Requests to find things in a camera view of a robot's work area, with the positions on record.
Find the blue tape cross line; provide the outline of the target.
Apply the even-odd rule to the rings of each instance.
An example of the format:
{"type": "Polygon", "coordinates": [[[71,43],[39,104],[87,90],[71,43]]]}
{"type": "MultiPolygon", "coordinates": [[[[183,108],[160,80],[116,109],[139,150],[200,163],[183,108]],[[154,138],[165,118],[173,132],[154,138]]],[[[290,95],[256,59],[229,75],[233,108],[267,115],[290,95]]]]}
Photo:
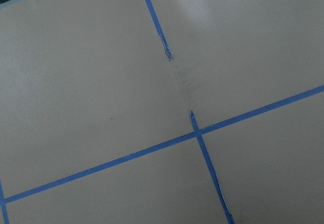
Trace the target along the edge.
{"type": "MultiPolygon", "coordinates": [[[[308,97],[311,97],[311,96],[320,94],[322,92],[323,92],[323,85],[318,86],[318,87],[315,87],[315,88],[312,88],[310,90],[307,90],[305,92],[299,93],[297,95],[293,95],[291,97],[288,97],[288,98],[279,100],[277,102],[268,104],[268,105],[263,106],[261,108],[257,108],[257,109],[254,109],[252,111],[249,111],[249,112],[240,114],[238,116],[235,116],[235,117],[232,117],[232,118],[223,120],[221,122],[212,124],[210,126],[206,126],[204,128],[199,129],[198,130],[198,133],[201,134],[201,135],[205,135],[207,133],[216,131],[218,129],[227,127],[229,125],[232,125],[232,124],[235,124],[235,123],[238,123],[238,122],[241,122],[241,121],[244,121],[246,119],[255,117],[257,115],[261,115],[263,113],[266,113],[266,112],[272,111],[274,109],[277,109],[277,108],[286,106],[288,104],[297,102],[299,100],[302,100],[302,99],[305,99],[305,98],[308,98],[308,97]]],[[[1,206],[6,205],[6,204],[9,204],[9,203],[12,203],[12,202],[15,202],[15,201],[18,201],[20,199],[26,198],[26,197],[31,196],[31,195],[38,194],[38,193],[43,192],[43,191],[46,191],[46,190],[55,188],[57,186],[64,185],[66,183],[72,182],[72,181],[77,180],[79,178],[83,178],[85,176],[89,176],[89,175],[95,174],[95,173],[100,172],[100,171],[103,171],[105,169],[108,169],[108,168],[111,168],[111,167],[120,165],[122,163],[131,161],[133,159],[136,159],[136,158],[139,158],[139,157],[142,157],[142,156],[151,154],[153,152],[156,152],[156,151],[159,151],[159,150],[162,150],[162,149],[165,149],[165,148],[168,148],[170,146],[173,146],[173,145],[182,143],[184,141],[187,141],[187,140],[190,140],[190,139],[196,137],[196,135],[197,134],[195,132],[190,132],[190,133],[187,133],[185,135],[176,137],[174,139],[171,139],[171,140],[162,142],[160,144],[151,146],[149,148],[146,148],[146,149],[137,151],[135,153],[128,154],[126,156],[123,156],[123,157],[114,159],[112,161],[109,161],[109,162],[106,162],[106,163],[103,163],[103,164],[94,166],[92,168],[89,168],[89,169],[86,169],[86,170],[77,172],[75,174],[66,176],[64,178],[55,180],[53,182],[50,182],[50,183],[41,185],[39,187],[36,187],[36,188],[30,189],[30,190],[27,190],[25,192],[21,192],[21,193],[18,193],[16,195],[13,195],[13,196],[6,197],[6,198],[4,198],[4,199],[1,200],[1,206]]]]}

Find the blue tape line segment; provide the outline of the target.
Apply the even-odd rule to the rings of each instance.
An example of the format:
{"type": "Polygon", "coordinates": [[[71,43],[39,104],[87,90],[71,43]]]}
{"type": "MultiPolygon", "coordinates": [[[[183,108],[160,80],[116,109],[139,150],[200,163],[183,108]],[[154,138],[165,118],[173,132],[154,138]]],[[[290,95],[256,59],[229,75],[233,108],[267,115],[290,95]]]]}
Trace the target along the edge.
{"type": "MultiPolygon", "coordinates": [[[[171,52],[171,50],[169,48],[167,39],[166,39],[166,37],[164,35],[164,32],[162,30],[162,27],[160,25],[160,22],[159,22],[159,19],[157,17],[156,11],[154,9],[153,3],[152,3],[151,0],[145,0],[145,2],[146,2],[146,5],[147,5],[147,8],[148,8],[148,11],[149,11],[149,13],[151,15],[151,18],[152,18],[153,24],[155,26],[155,29],[157,31],[157,34],[159,35],[159,37],[161,39],[161,42],[163,44],[165,54],[166,54],[166,56],[167,56],[167,58],[169,60],[172,60],[173,55],[172,55],[172,52],[171,52]]],[[[207,165],[208,171],[210,173],[211,179],[213,181],[213,185],[214,185],[215,190],[217,192],[220,204],[221,204],[221,206],[223,208],[225,217],[227,219],[227,223],[234,224],[235,222],[234,222],[233,216],[230,213],[230,211],[229,211],[229,209],[227,207],[225,198],[224,198],[224,196],[222,194],[222,190],[221,190],[221,186],[220,186],[219,181],[218,181],[216,170],[215,170],[215,168],[213,166],[213,163],[212,163],[212,160],[210,158],[208,149],[207,149],[206,144],[205,144],[204,139],[203,139],[203,135],[200,132],[200,129],[199,129],[199,126],[198,126],[198,123],[197,123],[197,120],[195,118],[195,115],[194,115],[193,111],[190,111],[189,119],[190,119],[190,122],[191,122],[191,125],[192,125],[192,128],[193,128],[193,131],[195,133],[195,138],[197,139],[200,150],[202,152],[205,163],[207,165]]]]}

